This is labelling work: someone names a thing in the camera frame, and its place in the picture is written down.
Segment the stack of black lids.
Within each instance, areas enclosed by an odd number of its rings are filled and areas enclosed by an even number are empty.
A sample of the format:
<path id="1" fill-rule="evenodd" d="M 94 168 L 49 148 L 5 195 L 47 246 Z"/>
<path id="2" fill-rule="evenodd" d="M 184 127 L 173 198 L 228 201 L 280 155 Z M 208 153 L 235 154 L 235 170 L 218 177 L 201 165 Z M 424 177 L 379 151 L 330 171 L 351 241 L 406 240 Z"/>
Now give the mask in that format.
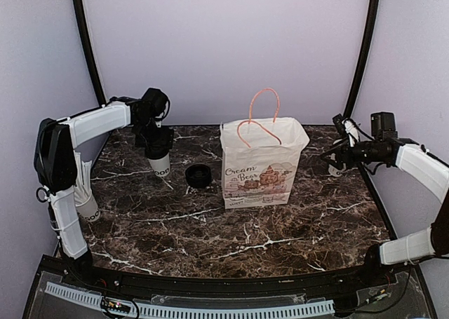
<path id="1" fill-rule="evenodd" d="M 187 184 L 195 189 L 205 189 L 212 182 L 211 169 L 204 164 L 194 164 L 185 170 Z"/>

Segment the single white paper cup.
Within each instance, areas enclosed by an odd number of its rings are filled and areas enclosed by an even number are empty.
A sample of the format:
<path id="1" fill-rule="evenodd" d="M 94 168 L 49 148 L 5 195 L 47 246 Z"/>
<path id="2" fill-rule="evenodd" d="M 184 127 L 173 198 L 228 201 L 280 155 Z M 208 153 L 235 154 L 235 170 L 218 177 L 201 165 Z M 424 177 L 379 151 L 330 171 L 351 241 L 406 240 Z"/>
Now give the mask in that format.
<path id="1" fill-rule="evenodd" d="M 157 177 L 166 177 L 170 174 L 170 156 L 166 154 L 163 158 L 148 159 L 149 164 Z"/>

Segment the stack of white paper cups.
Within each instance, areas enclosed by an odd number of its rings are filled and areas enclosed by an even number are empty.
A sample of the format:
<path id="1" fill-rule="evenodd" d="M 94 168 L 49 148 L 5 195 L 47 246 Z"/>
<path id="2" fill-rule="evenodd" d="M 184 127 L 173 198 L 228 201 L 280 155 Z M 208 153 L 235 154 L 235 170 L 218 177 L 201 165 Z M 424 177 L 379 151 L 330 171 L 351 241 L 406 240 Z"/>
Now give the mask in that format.
<path id="1" fill-rule="evenodd" d="M 328 165 L 328 172 L 333 177 L 341 177 L 347 170 L 347 165 L 343 162 L 334 161 Z"/>

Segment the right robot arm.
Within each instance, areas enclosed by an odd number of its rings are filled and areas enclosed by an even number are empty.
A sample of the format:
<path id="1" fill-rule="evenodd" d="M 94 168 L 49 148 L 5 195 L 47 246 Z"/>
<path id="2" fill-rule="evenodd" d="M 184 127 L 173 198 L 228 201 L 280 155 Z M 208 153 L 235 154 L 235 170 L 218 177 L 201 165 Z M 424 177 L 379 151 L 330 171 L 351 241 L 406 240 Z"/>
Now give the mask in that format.
<path id="1" fill-rule="evenodd" d="M 330 174 L 338 176 L 352 167 L 372 165 L 370 174 L 381 165 L 395 168 L 415 180 L 439 203 L 432 223 L 420 231 L 373 245 L 366 254 L 358 281 L 372 287 L 385 275 L 385 267 L 416 264 L 422 260 L 448 258 L 448 164 L 433 155 L 423 144 L 399 137 L 395 116 L 376 112 L 370 116 L 370 133 L 365 133 L 351 118 L 333 117 L 338 132 L 332 147 L 321 154 Z"/>

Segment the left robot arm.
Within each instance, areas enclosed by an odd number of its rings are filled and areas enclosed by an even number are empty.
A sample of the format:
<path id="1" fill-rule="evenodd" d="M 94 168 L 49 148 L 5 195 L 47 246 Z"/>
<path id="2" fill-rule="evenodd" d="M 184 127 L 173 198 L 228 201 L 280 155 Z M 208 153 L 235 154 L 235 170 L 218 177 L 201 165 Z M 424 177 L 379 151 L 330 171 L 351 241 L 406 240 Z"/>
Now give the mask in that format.
<path id="1" fill-rule="evenodd" d="M 34 168 L 41 187 L 36 197 L 48 202 L 53 230 L 70 259 L 90 258 L 79 220 L 94 222 L 100 216 L 91 189 L 92 163 L 82 161 L 77 148 L 106 133 L 131 127 L 135 145 L 144 149 L 155 175 L 165 177 L 170 173 L 174 132 L 161 122 L 169 111 L 168 96 L 149 88 L 140 99 L 113 97 L 100 108 L 40 122 Z"/>

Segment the white paper takeout bag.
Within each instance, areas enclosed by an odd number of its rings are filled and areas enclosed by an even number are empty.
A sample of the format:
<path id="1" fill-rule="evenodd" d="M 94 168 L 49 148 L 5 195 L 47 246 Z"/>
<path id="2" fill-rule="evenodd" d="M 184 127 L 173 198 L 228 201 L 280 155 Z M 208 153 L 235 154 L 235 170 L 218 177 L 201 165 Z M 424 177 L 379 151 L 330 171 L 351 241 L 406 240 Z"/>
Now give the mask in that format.
<path id="1" fill-rule="evenodd" d="M 253 105 L 264 92 L 271 92 L 276 98 L 274 115 L 255 118 Z M 279 109 L 278 93 L 265 88 L 252 98 L 247 119 L 220 126 L 225 209 L 285 205 L 288 202 L 309 136 L 297 119 L 279 118 Z"/>

